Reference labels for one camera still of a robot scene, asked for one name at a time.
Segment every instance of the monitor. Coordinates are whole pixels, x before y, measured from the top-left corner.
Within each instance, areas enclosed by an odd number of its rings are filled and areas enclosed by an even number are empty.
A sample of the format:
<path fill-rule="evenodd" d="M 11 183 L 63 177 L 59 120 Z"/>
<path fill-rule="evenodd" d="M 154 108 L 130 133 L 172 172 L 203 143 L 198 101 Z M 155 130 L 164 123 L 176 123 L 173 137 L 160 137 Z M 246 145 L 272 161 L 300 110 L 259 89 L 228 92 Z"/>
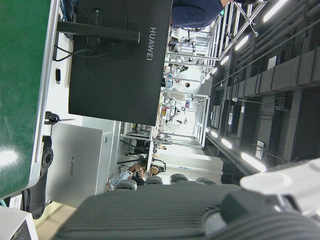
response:
<path fill-rule="evenodd" d="M 88 51 L 72 57 L 70 114 L 156 125 L 171 8 L 172 0 L 79 1 L 76 22 L 110 28 L 114 39 L 74 36 L 73 52 Z"/>

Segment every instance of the laptop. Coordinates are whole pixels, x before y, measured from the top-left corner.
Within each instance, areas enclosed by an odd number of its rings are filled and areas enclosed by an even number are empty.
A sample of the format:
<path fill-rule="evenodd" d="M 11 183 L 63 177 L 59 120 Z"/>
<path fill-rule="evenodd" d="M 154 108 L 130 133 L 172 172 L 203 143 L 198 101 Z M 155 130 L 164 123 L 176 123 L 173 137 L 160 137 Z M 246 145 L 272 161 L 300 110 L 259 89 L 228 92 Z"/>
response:
<path fill-rule="evenodd" d="M 77 208 L 87 197 L 104 192 L 107 174 L 101 165 L 101 129 L 57 123 L 52 126 L 53 161 L 48 169 L 46 199 Z"/>

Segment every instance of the floor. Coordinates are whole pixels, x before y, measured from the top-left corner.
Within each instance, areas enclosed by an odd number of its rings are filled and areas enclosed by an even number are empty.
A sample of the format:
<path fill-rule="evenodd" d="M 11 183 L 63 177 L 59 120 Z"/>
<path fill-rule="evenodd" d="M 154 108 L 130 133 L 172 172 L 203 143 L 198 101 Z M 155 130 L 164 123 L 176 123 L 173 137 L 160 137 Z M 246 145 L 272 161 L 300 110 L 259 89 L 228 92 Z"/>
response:
<path fill-rule="evenodd" d="M 62 206 L 36 228 L 39 240 L 50 240 L 59 227 L 75 212 L 75 208 Z"/>

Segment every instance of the metal pole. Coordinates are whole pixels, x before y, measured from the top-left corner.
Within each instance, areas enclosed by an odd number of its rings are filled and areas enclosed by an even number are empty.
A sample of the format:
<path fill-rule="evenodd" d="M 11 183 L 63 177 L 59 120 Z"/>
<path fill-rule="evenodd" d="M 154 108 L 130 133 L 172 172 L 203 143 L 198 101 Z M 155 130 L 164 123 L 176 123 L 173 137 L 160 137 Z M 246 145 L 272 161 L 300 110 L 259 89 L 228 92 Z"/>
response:
<path fill-rule="evenodd" d="M 179 54 L 179 53 L 173 53 L 173 52 L 166 52 L 165 54 L 171 55 L 171 56 L 179 56 L 179 57 L 190 57 L 190 58 L 194 58 L 194 59 L 218 60 L 217 57 L 194 56 L 194 55 Z"/>
<path fill-rule="evenodd" d="M 169 91 L 169 90 L 161 90 L 161 92 L 164 93 L 175 93 L 175 94 L 189 94 L 189 95 L 194 95 L 195 97 L 202 97 L 202 98 L 208 98 L 208 95 L 202 95 L 202 94 L 196 94 L 196 93 L 187 93 L 187 92 L 182 92 L 182 91 Z"/>
<path fill-rule="evenodd" d="M 161 144 L 172 144 L 172 145 L 178 145 L 178 146 L 185 146 L 185 147 L 190 147 L 190 148 L 196 148 L 196 149 L 201 149 L 201 146 L 195 146 L 192 144 L 184 144 L 184 143 L 177 143 L 177 142 L 169 142 L 169 141 L 163 141 L 163 140 L 153 140 L 156 143 L 161 143 Z"/>
<path fill-rule="evenodd" d="M 137 31 L 129 31 L 112 27 L 96 26 L 68 21 L 58 21 L 56 31 L 58 33 L 104 38 L 136 44 L 140 42 L 140 32 Z"/>
<path fill-rule="evenodd" d="M 124 144 L 127 144 L 127 145 L 129 145 L 130 147 L 133 147 L 133 148 L 135 148 L 135 149 L 138 149 L 139 151 L 143 152 L 144 154 L 148 154 L 147 151 L 141 149 L 140 147 L 137 147 L 137 146 L 135 146 L 135 145 L 132 145 L 132 144 L 126 142 L 126 141 L 123 141 L 122 139 L 120 139 L 120 142 L 121 142 L 121 143 L 124 143 Z"/>
<path fill-rule="evenodd" d="M 262 102 L 258 102 L 258 101 L 247 101 L 247 100 L 241 100 L 241 99 L 238 99 L 237 101 L 247 102 L 247 103 L 254 103 L 254 104 L 262 104 Z"/>
<path fill-rule="evenodd" d="M 164 78 L 166 78 L 166 79 L 173 79 L 173 80 L 181 80 L 181 81 L 186 81 L 186 82 L 197 82 L 197 83 L 201 83 L 201 81 L 192 80 L 192 79 L 186 79 L 186 78 L 179 78 L 179 77 L 167 77 L 167 76 L 165 76 Z"/>
<path fill-rule="evenodd" d="M 260 4 L 258 5 L 255 10 L 253 11 L 253 13 L 251 14 L 251 16 L 249 17 L 249 20 L 253 20 L 258 13 L 264 8 L 265 4 Z M 233 40 L 231 41 L 231 43 L 224 49 L 224 51 L 222 52 L 222 54 L 219 56 L 219 61 L 221 61 L 221 59 L 224 57 L 224 55 L 230 50 L 230 48 L 234 45 L 234 43 L 238 40 L 238 38 L 241 36 L 241 34 L 246 30 L 246 28 L 250 25 L 249 20 L 246 20 L 245 23 L 243 24 L 243 26 L 240 28 L 240 30 L 236 33 L 236 35 L 234 36 Z"/>
<path fill-rule="evenodd" d="M 209 66 L 209 65 L 205 65 L 205 64 L 190 63 L 190 62 L 176 62 L 176 61 L 164 61 L 164 62 L 167 64 L 175 64 L 175 65 L 187 65 L 187 66 L 214 68 L 214 66 Z"/>

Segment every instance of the fluorescent light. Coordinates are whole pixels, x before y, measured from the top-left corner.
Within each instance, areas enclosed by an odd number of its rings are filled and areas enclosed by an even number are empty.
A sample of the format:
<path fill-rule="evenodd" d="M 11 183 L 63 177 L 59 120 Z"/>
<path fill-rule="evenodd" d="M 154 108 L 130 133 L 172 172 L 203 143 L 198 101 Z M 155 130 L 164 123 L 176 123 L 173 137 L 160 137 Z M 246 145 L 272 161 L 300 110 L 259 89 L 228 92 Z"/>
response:
<path fill-rule="evenodd" d="M 227 140 L 225 140 L 224 138 L 221 139 L 221 142 L 223 143 L 223 145 L 225 145 L 228 149 L 232 149 L 232 144 L 230 142 L 228 142 Z"/>
<path fill-rule="evenodd" d="M 234 48 L 235 51 L 238 51 L 243 44 L 245 44 L 249 39 L 249 35 L 245 36 Z"/>
<path fill-rule="evenodd" d="M 214 74 L 217 70 L 218 70 L 218 68 L 217 68 L 217 67 L 216 67 L 216 68 L 214 68 L 214 69 L 212 70 L 211 74 Z"/>
<path fill-rule="evenodd" d="M 17 154 L 14 151 L 0 152 L 0 166 L 12 164 L 16 161 Z"/>
<path fill-rule="evenodd" d="M 212 135 L 213 137 L 215 137 L 215 138 L 217 138 L 217 137 L 218 137 L 218 134 L 217 134 L 216 132 L 211 131 L 210 133 L 211 133 L 211 135 Z"/>
<path fill-rule="evenodd" d="M 268 21 L 288 0 L 279 0 L 263 17 L 263 22 Z"/>
<path fill-rule="evenodd" d="M 224 59 L 222 59 L 222 61 L 220 62 L 220 64 L 221 64 L 221 65 L 225 64 L 226 61 L 228 61 L 229 57 L 230 57 L 229 55 L 228 55 L 228 56 L 225 56 Z"/>
<path fill-rule="evenodd" d="M 267 168 L 265 165 L 263 165 L 261 162 L 253 158 L 252 156 L 249 156 L 246 153 L 241 153 L 241 158 L 245 160 L 248 164 L 253 166 L 254 168 L 258 169 L 260 172 L 265 172 L 267 171 Z"/>

